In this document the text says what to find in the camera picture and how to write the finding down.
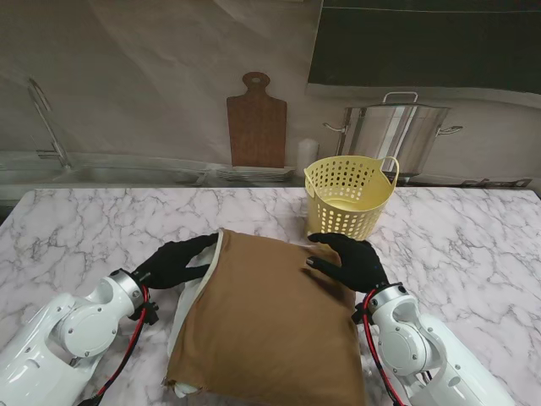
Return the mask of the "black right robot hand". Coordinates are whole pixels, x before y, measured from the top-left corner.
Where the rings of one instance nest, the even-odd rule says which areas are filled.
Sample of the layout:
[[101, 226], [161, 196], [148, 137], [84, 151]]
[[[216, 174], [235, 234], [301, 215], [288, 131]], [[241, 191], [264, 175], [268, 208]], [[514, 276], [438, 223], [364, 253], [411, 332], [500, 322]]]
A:
[[309, 257], [307, 264], [352, 291], [367, 294], [389, 284], [380, 258], [368, 241], [357, 241], [340, 233], [312, 233], [308, 239], [328, 245], [339, 255], [341, 265], [317, 256]]

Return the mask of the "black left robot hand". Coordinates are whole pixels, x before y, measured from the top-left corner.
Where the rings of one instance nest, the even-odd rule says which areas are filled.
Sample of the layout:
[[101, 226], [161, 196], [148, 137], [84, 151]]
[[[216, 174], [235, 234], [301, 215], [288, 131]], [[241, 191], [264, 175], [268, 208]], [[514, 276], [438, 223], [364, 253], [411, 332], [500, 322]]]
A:
[[131, 275], [143, 288], [146, 299], [150, 289], [174, 288], [181, 283], [202, 278], [210, 266], [189, 266], [189, 262], [216, 244], [217, 240], [218, 233], [213, 233], [181, 242], [167, 242]]

